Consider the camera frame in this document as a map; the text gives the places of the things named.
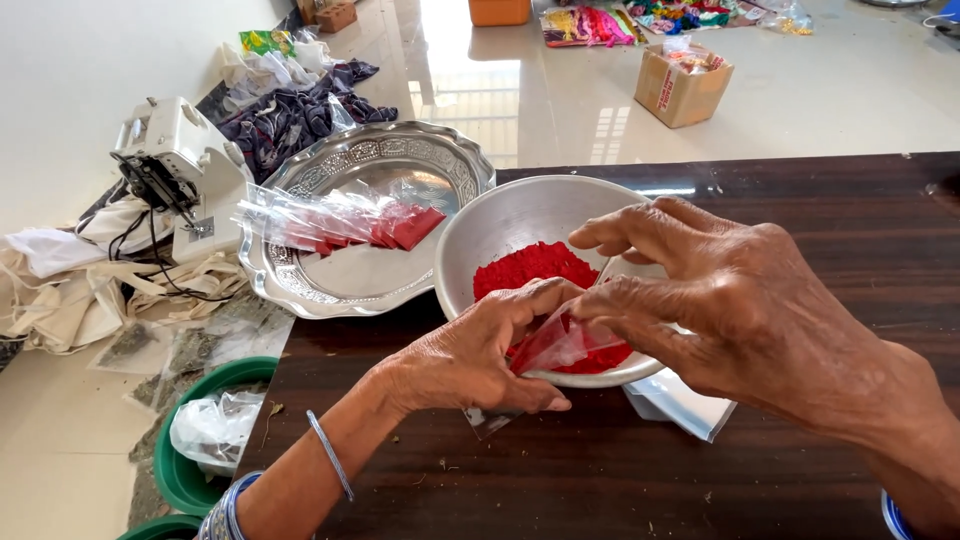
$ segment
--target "white wall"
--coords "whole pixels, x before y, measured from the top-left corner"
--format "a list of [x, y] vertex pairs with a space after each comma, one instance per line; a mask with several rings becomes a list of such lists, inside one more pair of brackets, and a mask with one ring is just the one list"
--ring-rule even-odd
[[0, 4], [0, 233], [76, 219], [119, 179], [123, 119], [147, 96], [197, 103], [219, 47], [270, 30], [292, 0], [9, 0]]

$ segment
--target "orange container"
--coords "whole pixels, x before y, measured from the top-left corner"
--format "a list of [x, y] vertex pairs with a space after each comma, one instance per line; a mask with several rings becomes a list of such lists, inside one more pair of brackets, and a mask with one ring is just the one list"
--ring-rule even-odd
[[515, 26], [530, 20], [530, 0], [469, 0], [473, 26]]

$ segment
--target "tiled floor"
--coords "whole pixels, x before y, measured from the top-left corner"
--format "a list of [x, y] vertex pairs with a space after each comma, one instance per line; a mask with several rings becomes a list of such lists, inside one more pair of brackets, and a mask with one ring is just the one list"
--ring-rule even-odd
[[[676, 131], [632, 99], [642, 49], [547, 49], [533, 22], [471, 28], [467, 2], [363, 0], [328, 42], [381, 66], [360, 95], [460, 129], [499, 167], [956, 149], [960, 53], [919, 12], [804, 3], [813, 37], [696, 34], [736, 69], [716, 115]], [[0, 538], [123, 531], [126, 453], [152, 419], [120, 399], [138, 377], [85, 369], [95, 352], [26, 353], [0, 375]]]

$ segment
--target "green bucket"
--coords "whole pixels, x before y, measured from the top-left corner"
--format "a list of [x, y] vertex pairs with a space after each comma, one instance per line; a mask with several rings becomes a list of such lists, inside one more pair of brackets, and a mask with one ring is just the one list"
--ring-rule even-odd
[[181, 405], [199, 400], [210, 392], [237, 384], [269, 382], [276, 371], [277, 358], [253, 356], [233, 361], [206, 374], [177, 401], [167, 415], [156, 439], [154, 476], [156, 487], [171, 506], [191, 516], [206, 516], [220, 501], [223, 492], [206, 483], [206, 476], [197, 462], [177, 452], [170, 444], [170, 424]]
[[163, 516], [128, 530], [117, 540], [190, 540], [203, 522], [197, 516]]

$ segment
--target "metal bowl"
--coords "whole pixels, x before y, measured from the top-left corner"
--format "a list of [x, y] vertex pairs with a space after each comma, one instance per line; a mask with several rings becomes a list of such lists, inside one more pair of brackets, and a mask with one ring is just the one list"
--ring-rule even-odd
[[329, 257], [269, 244], [244, 227], [239, 249], [253, 290], [298, 316], [389, 311], [433, 288], [437, 241], [457, 212], [496, 185], [483, 150], [460, 132], [417, 121], [372, 123], [331, 135], [289, 158], [264, 187], [308, 198], [351, 180], [403, 178], [446, 219], [410, 252], [349, 246]]
[[[582, 176], [539, 176], [502, 185], [470, 203], [450, 222], [437, 245], [434, 283], [447, 320], [473, 304], [473, 274], [498, 258], [538, 241], [566, 242], [591, 217], [598, 217], [649, 199], [617, 184]], [[593, 250], [570, 248], [600, 270], [607, 258]], [[658, 264], [623, 263], [605, 272], [665, 277]], [[559, 386], [607, 388], [649, 377], [663, 365], [633, 353], [619, 366], [596, 375], [535, 370], [529, 376]]]

